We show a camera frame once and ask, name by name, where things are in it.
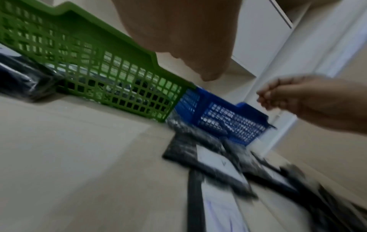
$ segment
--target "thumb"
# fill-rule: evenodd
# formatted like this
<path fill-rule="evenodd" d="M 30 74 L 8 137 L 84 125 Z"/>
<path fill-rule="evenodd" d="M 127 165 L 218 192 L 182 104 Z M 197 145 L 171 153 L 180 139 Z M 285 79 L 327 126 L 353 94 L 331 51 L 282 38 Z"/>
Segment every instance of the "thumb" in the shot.
<path fill-rule="evenodd" d="M 289 84 L 278 86 L 264 94 L 267 100 L 282 100 L 289 98 L 303 98 L 308 96 L 308 90 L 301 84 Z"/>

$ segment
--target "person's right hand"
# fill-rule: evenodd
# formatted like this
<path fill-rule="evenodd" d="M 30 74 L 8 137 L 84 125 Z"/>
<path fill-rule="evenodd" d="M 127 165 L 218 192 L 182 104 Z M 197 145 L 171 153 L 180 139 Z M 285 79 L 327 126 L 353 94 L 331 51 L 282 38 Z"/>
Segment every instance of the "person's right hand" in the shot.
<path fill-rule="evenodd" d="M 367 87 L 305 75 L 276 79 L 257 94 L 267 110 L 280 108 L 320 127 L 367 133 Z"/>

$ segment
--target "white paper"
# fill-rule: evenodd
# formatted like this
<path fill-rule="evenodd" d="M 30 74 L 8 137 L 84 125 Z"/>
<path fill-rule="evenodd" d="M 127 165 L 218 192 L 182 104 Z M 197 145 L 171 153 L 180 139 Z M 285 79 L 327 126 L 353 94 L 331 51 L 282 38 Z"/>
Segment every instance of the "white paper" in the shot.
<path fill-rule="evenodd" d="M 0 44 L 0 53 L 4 54 L 4 55 L 10 55 L 13 57 L 20 57 L 22 56 L 21 54 L 11 50 L 10 48 L 8 48 L 5 45 Z"/>
<path fill-rule="evenodd" d="M 243 216 L 230 190 L 201 184 L 206 232 L 248 232 Z"/>
<path fill-rule="evenodd" d="M 198 153 L 198 161 L 200 163 L 203 163 L 209 167 L 217 169 L 235 178 L 236 180 L 241 181 L 242 183 L 248 184 L 243 174 L 239 173 L 227 158 L 199 145 L 196 145 L 196 149 Z"/>
<path fill-rule="evenodd" d="M 268 168 L 268 167 L 265 167 L 265 166 L 263 166 L 264 167 L 264 169 L 265 169 L 265 171 L 274 179 L 274 180 L 276 180 L 276 181 L 279 181 L 280 183 L 282 183 L 282 184 L 284 184 L 284 185 L 287 185 L 288 187 L 291 187 L 291 188 L 293 188 L 293 189 L 295 189 L 288 181 L 287 181 L 287 179 L 284 177 L 284 176 L 282 176 L 282 175 L 280 175 L 279 173 L 277 173 L 277 172 L 275 172 L 275 171 L 273 171 L 273 170 L 271 170 L 270 168 Z"/>

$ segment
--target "beige wall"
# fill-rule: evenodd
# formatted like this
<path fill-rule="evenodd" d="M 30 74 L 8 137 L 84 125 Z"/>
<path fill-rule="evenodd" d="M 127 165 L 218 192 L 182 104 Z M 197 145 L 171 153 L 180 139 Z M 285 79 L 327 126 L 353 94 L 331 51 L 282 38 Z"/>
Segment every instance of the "beige wall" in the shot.
<path fill-rule="evenodd" d="M 367 46 L 339 78 L 367 84 Z M 367 137 L 327 131 L 298 121 L 276 151 L 325 184 L 339 185 L 339 191 L 349 192 L 341 195 L 367 202 Z"/>

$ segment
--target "blue plastic basket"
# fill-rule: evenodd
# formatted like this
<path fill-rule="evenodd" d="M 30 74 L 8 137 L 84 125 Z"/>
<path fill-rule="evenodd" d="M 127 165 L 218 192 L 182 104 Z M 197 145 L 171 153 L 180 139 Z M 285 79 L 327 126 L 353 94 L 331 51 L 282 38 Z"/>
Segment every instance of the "blue plastic basket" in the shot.
<path fill-rule="evenodd" d="M 184 121 L 246 146 L 272 127 L 268 116 L 252 106 L 233 105 L 202 88 L 188 89 L 175 110 Z"/>

